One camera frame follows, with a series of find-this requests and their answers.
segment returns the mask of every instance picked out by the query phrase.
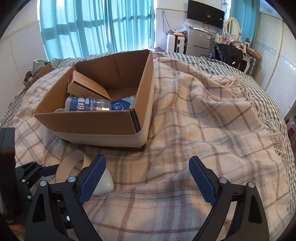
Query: screw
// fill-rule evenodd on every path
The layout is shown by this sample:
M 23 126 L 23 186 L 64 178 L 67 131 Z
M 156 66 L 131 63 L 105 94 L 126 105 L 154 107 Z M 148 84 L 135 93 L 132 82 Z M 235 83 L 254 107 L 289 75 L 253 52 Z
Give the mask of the screw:
M 255 187 L 255 184 L 252 183 L 252 182 L 249 182 L 248 186 L 249 186 L 250 188 L 254 188 L 254 187 Z
M 74 177 L 74 176 L 71 176 L 68 178 L 68 182 L 70 182 L 70 183 L 74 182 L 75 180 L 76 180 L 76 177 Z
M 40 182 L 40 186 L 41 187 L 44 187 L 46 185 L 46 181 L 42 181 L 42 182 Z
M 219 182 L 225 184 L 227 183 L 227 179 L 225 177 L 219 178 Z

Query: plastic bottle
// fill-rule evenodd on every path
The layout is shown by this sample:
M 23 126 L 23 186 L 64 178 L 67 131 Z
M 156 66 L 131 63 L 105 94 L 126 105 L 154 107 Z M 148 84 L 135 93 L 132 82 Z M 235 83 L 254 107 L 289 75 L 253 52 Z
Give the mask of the plastic bottle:
M 126 110 L 128 108 L 132 108 L 135 103 L 136 96 L 126 97 L 111 103 L 112 110 Z
M 89 99 L 68 97 L 65 102 L 65 111 L 97 111 L 111 110 L 111 103 L 106 99 Z

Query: pink stool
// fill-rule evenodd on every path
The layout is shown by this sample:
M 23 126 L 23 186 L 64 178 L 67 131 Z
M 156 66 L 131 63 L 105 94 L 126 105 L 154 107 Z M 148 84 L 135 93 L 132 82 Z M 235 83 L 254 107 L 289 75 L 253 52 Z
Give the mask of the pink stool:
M 288 137 L 291 143 L 292 151 L 294 154 L 294 161 L 296 160 L 296 124 L 293 117 L 286 122 Z

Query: window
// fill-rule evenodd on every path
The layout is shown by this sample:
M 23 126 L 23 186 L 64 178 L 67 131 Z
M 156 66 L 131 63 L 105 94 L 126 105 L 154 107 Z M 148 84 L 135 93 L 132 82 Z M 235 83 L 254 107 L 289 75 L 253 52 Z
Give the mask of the window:
M 40 0 L 49 60 L 154 45 L 153 0 Z

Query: television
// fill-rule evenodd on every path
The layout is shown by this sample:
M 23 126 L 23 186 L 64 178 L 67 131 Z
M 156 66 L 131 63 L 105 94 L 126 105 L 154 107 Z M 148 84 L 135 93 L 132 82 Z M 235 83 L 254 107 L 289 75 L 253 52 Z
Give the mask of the television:
M 217 28 L 223 28 L 225 12 L 197 1 L 188 0 L 187 18 L 200 21 Z

